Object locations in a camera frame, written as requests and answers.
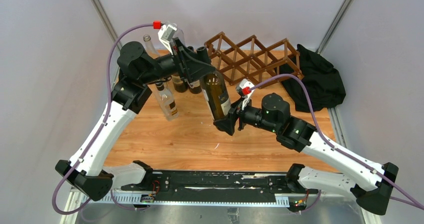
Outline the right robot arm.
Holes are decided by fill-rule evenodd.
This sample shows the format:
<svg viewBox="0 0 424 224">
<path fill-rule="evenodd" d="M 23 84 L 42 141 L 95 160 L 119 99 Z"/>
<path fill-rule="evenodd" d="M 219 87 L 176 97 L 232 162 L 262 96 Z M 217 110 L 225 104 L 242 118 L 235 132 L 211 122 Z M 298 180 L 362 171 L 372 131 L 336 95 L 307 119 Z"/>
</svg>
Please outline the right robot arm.
<svg viewBox="0 0 424 224">
<path fill-rule="evenodd" d="M 322 190 L 353 199 L 361 208 L 375 215 L 387 212 L 399 168 L 391 163 L 366 160 L 337 144 L 314 125 L 294 117 L 290 105 L 276 93 L 262 98 L 261 107 L 241 97 L 230 104 L 228 114 L 215 120 L 219 131 L 232 136 L 236 129 L 250 125 L 276 135 L 283 147 L 315 157 L 339 172 L 326 172 L 294 163 L 285 175 L 286 188 L 292 193 L 306 189 Z"/>
</svg>

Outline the clear bottle black label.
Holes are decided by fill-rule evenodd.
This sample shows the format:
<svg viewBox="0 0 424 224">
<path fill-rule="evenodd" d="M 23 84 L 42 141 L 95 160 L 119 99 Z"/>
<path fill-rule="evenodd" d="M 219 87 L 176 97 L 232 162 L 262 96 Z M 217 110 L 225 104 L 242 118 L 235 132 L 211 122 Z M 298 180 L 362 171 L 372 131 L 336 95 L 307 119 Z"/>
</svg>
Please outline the clear bottle black label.
<svg viewBox="0 0 424 224">
<path fill-rule="evenodd" d="M 156 50 L 156 48 L 154 47 L 154 45 L 153 45 L 153 42 L 152 42 L 152 39 L 151 39 L 151 36 L 150 36 L 150 35 L 145 34 L 145 35 L 143 36 L 143 41 L 144 41 L 144 47 L 145 47 L 145 50 L 146 50 L 147 54 L 148 54 L 151 58 L 156 59 L 156 58 L 158 58 L 158 57 L 160 57 L 160 56 L 161 56 L 161 55 L 159 54 L 159 52 Z"/>
</svg>

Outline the olive green wine bottle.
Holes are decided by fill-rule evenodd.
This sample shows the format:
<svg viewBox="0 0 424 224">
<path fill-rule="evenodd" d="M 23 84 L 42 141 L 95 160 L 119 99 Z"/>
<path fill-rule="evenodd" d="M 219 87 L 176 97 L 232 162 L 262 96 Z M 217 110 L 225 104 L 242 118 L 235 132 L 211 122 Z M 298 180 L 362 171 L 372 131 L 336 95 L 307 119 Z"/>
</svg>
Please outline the olive green wine bottle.
<svg viewBox="0 0 424 224">
<path fill-rule="evenodd" d="M 171 81 L 176 92 L 184 93 L 188 90 L 188 84 L 182 80 L 178 73 L 171 75 Z"/>
</svg>

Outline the dark wine bottle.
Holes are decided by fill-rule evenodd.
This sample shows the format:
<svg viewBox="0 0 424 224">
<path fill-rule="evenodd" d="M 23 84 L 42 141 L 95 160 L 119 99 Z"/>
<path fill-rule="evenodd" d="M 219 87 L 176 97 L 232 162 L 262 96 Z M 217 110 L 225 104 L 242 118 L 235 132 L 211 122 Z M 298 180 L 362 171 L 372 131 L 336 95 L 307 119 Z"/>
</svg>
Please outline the dark wine bottle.
<svg viewBox="0 0 424 224">
<path fill-rule="evenodd" d="M 202 92 L 200 81 L 191 82 L 188 84 L 188 89 L 192 94 L 199 94 Z"/>
<path fill-rule="evenodd" d="M 224 119 L 231 108 L 231 100 L 226 87 L 223 75 L 212 65 L 208 56 L 208 50 L 201 46 L 196 50 L 201 60 L 212 67 L 212 72 L 203 76 L 200 81 L 200 87 L 205 100 L 211 111 L 214 121 Z"/>
</svg>

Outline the clear bottle black cap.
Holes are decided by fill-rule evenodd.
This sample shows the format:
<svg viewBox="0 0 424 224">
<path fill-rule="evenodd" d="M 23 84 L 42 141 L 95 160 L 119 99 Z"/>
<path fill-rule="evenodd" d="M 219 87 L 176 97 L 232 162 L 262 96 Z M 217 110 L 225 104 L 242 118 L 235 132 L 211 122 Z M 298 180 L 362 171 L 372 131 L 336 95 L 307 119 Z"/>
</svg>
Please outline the clear bottle black cap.
<svg viewBox="0 0 424 224">
<path fill-rule="evenodd" d="M 175 102 L 175 98 L 166 82 L 156 82 L 155 86 L 155 98 L 158 102 L 165 118 L 168 121 L 176 119 L 178 114 L 178 108 Z"/>
</svg>

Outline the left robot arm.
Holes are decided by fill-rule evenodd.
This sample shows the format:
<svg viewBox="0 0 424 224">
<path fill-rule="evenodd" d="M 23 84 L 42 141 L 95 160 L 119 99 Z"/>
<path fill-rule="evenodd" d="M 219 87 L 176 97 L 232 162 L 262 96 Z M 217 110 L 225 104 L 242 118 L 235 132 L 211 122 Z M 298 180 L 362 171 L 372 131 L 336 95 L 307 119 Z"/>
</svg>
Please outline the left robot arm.
<svg viewBox="0 0 424 224">
<path fill-rule="evenodd" d="M 117 64 L 122 77 L 111 90 L 100 120 L 81 148 L 55 166 L 68 183 L 92 201 L 99 201 L 122 186 L 135 185 L 146 191 L 153 185 L 153 170 L 142 161 L 115 167 L 104 165 L 121 133 L 151 96 L 149 86 L 175 73 L 195 82 L 214 71 L 205 47 L 193 49 L 178 38 L 171 43 L 169 54 L 156 58 L 140 42 L 128 42 L 121 48 Z"/>
</svg>

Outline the blue square glass bottle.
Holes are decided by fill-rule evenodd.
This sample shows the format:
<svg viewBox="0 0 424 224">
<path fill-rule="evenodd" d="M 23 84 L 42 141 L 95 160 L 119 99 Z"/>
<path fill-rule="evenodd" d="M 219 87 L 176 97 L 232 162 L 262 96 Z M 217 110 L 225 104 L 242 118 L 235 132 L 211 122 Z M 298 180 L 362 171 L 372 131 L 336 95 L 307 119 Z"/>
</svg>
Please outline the blue square glass bottle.
<svg viewBox="0 0 424 224">
<path fill-rule="evenodd" d="M 185 46 L 185 36 L 184 36 L 184 32 L 183 30 L 178 27 L 178 25 L 176 23 L 169 23 L 171 29 L 172 29 L 172 34 L 171 34 L 171 41 L 173 42 L 173 39 L 178 38 L 179 41 Z"/>
</svg>

